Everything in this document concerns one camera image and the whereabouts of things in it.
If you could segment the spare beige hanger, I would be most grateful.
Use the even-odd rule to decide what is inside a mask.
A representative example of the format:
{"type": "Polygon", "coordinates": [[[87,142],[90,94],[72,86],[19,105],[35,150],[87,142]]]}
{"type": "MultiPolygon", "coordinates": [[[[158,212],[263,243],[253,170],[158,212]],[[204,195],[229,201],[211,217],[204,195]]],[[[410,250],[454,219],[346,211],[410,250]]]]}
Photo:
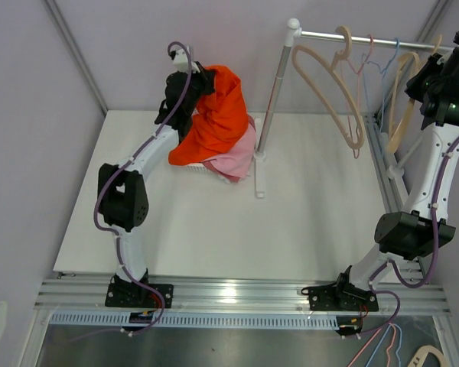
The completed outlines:
{"type": "Polygon", "coordinates": [[[449,367],[449,362],[448,360],[446,359],[446,357],[444,356],[443,352],[441,352],[439,349],[437,349],[436,347],[432,346],[432,345],[424,345],[424,346],[421,346],[417,351],[416,353],[414,354],[414,356],[412,357],[412,359],[410,360],[410,362],[408,363],[408,367],[422,367],[426,361],[426,359],[430,356],[434,356],[437,360],[438,360],[438,363],[439,363],[439,366],[440,367],[449,367]]]}

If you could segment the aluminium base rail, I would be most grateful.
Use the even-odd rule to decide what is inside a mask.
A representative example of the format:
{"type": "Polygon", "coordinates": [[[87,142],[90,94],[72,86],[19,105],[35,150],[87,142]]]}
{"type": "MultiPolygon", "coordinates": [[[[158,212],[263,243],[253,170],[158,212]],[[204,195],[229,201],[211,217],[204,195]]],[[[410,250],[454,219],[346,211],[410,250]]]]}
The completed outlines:
{"type": "MultiPolygon", "coordinates": [[[[103,310],[109,274],[62,274],[42,281],[34,308],[58,310],[103,310]]],[[[150,277],[151,283],[173,284],[172,311],[215,313],[292,314],[309,311],[309,301],[300,290],[314,281],[246,280],[225,278],[150,277]]],[[[408,289],[397,283],[381,283],[380,291],[400,298],[399,314],[448,315],[451,308],[440,285],[408,289]]]]}

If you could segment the orange t shirt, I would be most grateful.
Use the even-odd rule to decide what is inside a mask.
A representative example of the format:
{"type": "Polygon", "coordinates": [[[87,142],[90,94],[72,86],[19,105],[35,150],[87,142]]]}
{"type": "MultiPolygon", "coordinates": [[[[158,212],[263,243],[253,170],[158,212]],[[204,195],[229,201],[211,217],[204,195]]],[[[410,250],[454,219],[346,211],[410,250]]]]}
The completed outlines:
{"type": "Polygon", "coordinates": [[[201,163],[225,154],[247,131],[249,119],[240,78],[223,65],[207,69],[215,73],[214,92],[197,102],[187,136],[168,155],[171,165],[201,163]]]}

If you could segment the beige plastic hanger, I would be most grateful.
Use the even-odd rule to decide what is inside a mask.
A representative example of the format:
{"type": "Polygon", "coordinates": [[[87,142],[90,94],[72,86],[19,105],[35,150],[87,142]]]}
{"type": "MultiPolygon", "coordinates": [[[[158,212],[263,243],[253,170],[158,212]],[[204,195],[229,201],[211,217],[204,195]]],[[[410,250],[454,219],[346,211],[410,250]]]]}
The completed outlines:
{"type": "Polygon", "coordinates": [[[291,62],[295,71],[311,88],[311,91],[331,117],[347,146],[353,151],[359,151],[365,142],[365,124],[356,97],[337,70],[339,64],[342,61],[347,61],[351,54],[352,35],[350,29],[344,25],[338,26],[335,32],[337,36],[342,37],[343,46],[334,53],[331,60],[327,60],[325,56],[312,47],[297,45],[291,52],[291,62]],[[308,57],[314,61],[320,67],[319,70],[324,72],[324,76],[318,78],[311,76],[300,62],[302,57],[308,57]],[[344,99],[346,122],[343,122],[339,116],[334,102],[329,98],[327,87],[322,86],[320,81],[331,82],[330,89],[338,92],[339,96],[344,99]]]}

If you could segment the white plastic basket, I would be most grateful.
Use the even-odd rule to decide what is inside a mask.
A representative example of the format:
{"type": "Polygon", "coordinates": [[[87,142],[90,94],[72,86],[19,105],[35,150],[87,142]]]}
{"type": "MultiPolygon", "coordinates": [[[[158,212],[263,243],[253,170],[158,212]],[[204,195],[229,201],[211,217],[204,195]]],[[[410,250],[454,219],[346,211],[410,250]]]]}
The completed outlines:
{"type": "Polygon", "coordinates": [[[207,168],[204,164],[202,163],[195,163],[195,164],[188,164],[185,166],[185,168],[193,173],[198,173],[198,174],[212,174],[212,170],[207,168]]]}

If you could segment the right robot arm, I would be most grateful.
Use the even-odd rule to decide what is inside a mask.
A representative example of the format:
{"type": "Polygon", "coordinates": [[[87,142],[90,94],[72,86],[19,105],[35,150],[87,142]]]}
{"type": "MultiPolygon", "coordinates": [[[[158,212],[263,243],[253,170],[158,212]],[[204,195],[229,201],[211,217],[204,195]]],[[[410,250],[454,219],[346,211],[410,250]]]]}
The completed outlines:
{"type": "Polygon", "coordinates": [[[405,92],[421,104],[419,168],[402,209],[379,219],[373,248],[338,280],[333,300],[341,309],[374,300],[375,285],[389,271],[398,273],[400,260],[431,258],[419,282],[398,278],[410,289],[422,287],[431,280],[440,247],[454,238],[448,198],[459,160],[459,45],[445,55],[432,54],[406,83],[405,92]]]}

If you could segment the dark pink t shirt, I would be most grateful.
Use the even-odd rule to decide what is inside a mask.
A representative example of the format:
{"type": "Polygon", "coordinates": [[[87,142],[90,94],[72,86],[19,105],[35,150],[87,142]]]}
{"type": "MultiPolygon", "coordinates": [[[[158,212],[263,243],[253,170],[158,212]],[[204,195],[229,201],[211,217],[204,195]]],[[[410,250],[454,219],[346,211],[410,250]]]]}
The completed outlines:
{"type": "Polygon", "coordinates": [[[230,183],[239,183],[247,177],[249,164],[242,164],[240,161],[233,159],[212,159],[202,162],[202,165],[227,179],[230,183]]]}

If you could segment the light pink tank top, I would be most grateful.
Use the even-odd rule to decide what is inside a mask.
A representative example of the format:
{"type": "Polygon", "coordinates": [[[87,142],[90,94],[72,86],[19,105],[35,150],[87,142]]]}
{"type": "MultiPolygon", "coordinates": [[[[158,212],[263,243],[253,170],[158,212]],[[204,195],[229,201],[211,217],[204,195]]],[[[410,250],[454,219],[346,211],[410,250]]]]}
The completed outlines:
{"type": "Polygon", "coordinates": [[[248,116],[248,127],[244,135],[235,143],[235,145],[226,153],[217,154],[208,160],[212,159],[233,159],[240,161],[242,164],[252,163],[254,149],[256,145],[256,124],[254,119],[248,116]]]}

